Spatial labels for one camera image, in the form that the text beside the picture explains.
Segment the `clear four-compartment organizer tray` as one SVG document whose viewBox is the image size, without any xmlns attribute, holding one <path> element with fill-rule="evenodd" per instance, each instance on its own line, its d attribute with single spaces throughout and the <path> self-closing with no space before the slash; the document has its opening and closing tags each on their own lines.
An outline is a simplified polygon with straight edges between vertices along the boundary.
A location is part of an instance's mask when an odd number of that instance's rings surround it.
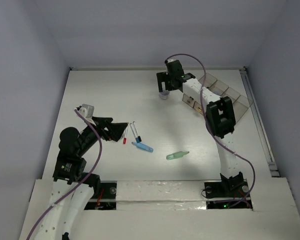
<svg viewBox="0 0 300 240">
<path fill-rule="evenodd" d="M 206 74 L 200 79 L 191 78 L 182 84 L 182 101 L 198 113 L 202 114 L 200 92 L 203 88 L 203 104 L 206 106 L 210 102 L 216 102 L 220 98 L 229 97 L 236 122 L 246 113 L 253 101 L 241 95 L 239 92 L 218 80 L 211 74 Z"/>
</svg>

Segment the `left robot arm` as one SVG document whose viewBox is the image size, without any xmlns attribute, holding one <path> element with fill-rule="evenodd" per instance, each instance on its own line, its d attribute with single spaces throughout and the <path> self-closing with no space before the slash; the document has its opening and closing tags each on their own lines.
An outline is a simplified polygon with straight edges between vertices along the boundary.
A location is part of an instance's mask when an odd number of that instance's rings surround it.
<svg viewBox="0 0 300 240">
<path fill-rule="evenodd" d="M 100 176 L 85 172 L 84 154 L 102 141 L 118 142 L 128 123 L 114 123 L 111 117 L 87 118 L 78 115 L 86 128 L 67 127 L 59 135 L 59 153 L 52 175 L 48 207 L 34 223 L 28 240 L 71 240 L 83 211 L 91 198 L 102 195 Z"/>
</svg>

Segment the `black capped white pen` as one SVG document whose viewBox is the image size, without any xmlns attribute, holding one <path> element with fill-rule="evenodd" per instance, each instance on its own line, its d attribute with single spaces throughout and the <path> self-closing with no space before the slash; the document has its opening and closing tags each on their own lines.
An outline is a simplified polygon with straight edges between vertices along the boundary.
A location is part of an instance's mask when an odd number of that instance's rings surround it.
<svg viewBox="0 0 300 240">
<path fill-rule="evenodd" d="M 136 136 L 137 136 L 137 138 L 138 138 L 138 142 L 141 143 L 141 142 L 142 142 L 142 138 L 141 138 L 141 136 L 140 136 L 140 134 L 139 134 L 139 132 L 138 132 L 138 130 L 137 130 L 136 122 L 133 121 L 133 122 L 132 122 L 132 125 L 133 125 L 134 131 L 135 131 L 135 133 L 136 133 Z"/>
</svg>

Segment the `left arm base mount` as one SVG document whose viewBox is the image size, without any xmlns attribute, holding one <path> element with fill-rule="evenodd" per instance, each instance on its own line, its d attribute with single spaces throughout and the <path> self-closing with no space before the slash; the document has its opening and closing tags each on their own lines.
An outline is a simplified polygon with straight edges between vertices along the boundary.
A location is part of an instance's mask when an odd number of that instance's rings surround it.
<svg viewBox="0 0 300 240">
<path fill-rule="evenodd" d="M 84 210 L 108 211 L 117 209 L 117 182 L 102 181 L 98 193 L 88 201 Z"/>
</svg>

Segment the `red capped white pen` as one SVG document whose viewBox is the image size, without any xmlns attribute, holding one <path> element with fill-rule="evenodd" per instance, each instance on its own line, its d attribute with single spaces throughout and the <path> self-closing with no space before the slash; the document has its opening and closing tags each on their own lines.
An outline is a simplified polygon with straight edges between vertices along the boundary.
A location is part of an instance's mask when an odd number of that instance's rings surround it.
<svg viewBox="0 0 300 240">
<path fill-rule="evenodd" d="M 127 127 L 124 131 L 124 135 L 123 135 L 123 141 L 122 143 L 125 145 L 127 143 L 127 136 L 128 136 L 128 131 L 129 131 L 129 126 L 130 126 L 130 123 L 127 122 Z"/>
</svg>

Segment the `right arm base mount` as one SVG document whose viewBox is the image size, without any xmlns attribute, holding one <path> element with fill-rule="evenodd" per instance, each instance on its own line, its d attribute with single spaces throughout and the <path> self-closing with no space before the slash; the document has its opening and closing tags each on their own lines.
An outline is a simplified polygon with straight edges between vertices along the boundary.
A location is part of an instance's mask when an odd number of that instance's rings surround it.
<svg viewBox="0 0 300 240">
<path fill-rule="evenodd" d="M 242 172 L 226 177 L 220 174 L 220 180 L 207 181 L 201 191 L 208 209 L 252 209 L 249 186 Z"/>
</svg>

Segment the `clear jar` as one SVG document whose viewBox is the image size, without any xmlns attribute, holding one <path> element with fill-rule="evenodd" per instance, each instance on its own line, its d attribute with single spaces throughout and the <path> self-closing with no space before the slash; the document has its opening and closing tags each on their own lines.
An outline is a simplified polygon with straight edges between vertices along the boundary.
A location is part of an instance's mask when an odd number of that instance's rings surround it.
<svg viewBox="0 0 300 240">
<path fill-rule="evenodd" d="M 167 100 L 170 96 L 170 92 L 169 91 L 162 91 L 158 93 L 158 96 L 161 100 Z"/>
</svg>

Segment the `green utility knife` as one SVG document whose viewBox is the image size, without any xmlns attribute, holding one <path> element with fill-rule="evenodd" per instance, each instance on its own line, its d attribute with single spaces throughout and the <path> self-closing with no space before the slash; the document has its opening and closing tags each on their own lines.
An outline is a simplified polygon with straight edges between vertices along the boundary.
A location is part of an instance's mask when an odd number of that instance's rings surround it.
<svg viewBox="0 0 300 240">
<path fill-rule="evenodd" d="M 171 154 L 168 154 L 166 156 L 166 160 L 170 161 L 170 160 L 175 160 L 175 159 L 179 159 L 182 158 L 183 156 L 189 154 L 189 151 L 178 151 L 178 152 L 174 152 Z"/>
</svg>

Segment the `white front board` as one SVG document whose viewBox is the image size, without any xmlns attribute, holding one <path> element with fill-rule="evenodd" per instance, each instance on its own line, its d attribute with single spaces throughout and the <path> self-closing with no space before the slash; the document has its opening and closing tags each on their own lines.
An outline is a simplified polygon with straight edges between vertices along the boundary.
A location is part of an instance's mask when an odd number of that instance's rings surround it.
<svg viewBox="0 0 300 240">
<path fill-rule="evenodd" d="M 202 181 L 119 181 L 115 210 L 86 210 L 75 240 L 300 240 L 285 178 L 259 182 L 252 209 L 207 209 Z"/>
</svg>

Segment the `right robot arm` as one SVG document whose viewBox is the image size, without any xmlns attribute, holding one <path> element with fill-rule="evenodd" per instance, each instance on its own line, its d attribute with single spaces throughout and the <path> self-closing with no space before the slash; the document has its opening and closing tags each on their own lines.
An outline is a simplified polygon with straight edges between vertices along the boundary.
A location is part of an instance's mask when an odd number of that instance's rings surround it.
<svg viewBox="0 0 300 240">
<path fill-rule="evenodd" d="M 230 97 L 219 96 L 202 86 L 191 73 L 185 73 L 179 60 L 166 60 L 166 71 L 156 74 L 160 93 L 179 90 L 184 95 L 201 104 L 201 112 L 208 132 L 216 142 L 220 160 L 220 181 L 209 182 L 205 186 L 208 198 L 233 197 L 244 185 L 234 151 L 236 118 Z"/>
</svg>

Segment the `blue utility knife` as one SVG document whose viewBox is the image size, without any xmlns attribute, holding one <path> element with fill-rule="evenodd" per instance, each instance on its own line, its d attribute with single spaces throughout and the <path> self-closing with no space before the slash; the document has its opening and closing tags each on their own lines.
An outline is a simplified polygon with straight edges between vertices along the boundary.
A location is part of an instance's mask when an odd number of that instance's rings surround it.
<svg viewBox="0 0 300 240">
<path fill-rule="evenodd" d="M 149 147 L 145 144 L 143 144 L 142 142 L 132 142 L 131 143 L 133 146 L 137 147 L 140 150 L 152 153 L 154 151 L 154 149 L 152 147 Z"/>
</svg>

